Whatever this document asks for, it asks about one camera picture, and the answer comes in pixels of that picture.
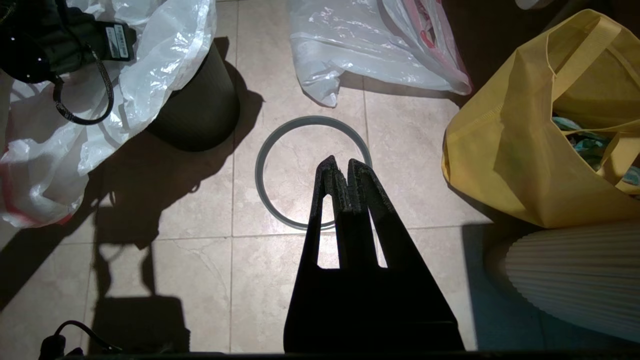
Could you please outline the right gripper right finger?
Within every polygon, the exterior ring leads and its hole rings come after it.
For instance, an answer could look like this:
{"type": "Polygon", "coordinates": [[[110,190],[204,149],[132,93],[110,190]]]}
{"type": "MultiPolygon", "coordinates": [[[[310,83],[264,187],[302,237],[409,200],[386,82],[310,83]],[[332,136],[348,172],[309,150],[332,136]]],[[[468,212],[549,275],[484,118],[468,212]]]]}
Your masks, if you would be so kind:
{"type": "Polygon", "coordinates": [[[373,169],[352,159],[347,178],[365,243],[375,231],[387,264],[355,266],[374,310],[366,329],[391,352],[464,351],[458,321],[373,169]]]}

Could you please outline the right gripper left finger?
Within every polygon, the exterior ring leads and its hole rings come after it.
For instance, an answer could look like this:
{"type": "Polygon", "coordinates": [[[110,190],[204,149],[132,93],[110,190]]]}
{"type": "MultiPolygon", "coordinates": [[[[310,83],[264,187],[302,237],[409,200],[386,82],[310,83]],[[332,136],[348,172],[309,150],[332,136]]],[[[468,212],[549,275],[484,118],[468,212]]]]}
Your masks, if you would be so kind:
{"type": "Polygon", "coordinates": [[[361,205],[351,173],[333,155],[315,173],[311,210],[301,259],[286,315],[286,353],[347,353],[357,348],[364,323],[361,271],[368,269],[368,210],[361,205]],[[323,201],[333,202],[338,268],[318,264],[323,201]]]}

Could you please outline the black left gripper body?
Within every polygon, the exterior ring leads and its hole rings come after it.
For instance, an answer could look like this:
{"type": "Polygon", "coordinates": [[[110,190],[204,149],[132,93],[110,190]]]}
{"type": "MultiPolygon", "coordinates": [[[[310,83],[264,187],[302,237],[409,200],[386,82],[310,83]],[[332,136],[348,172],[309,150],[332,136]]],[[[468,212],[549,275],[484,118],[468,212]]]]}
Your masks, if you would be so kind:
{"type": "Polygon", "coordinates": [[[78,71],[98,61],[130,62],[137,32],[123,22],[105,22],[70,7],[65,0],[42,0],[30,38],[44,53],[53,75],[78,71]]]}

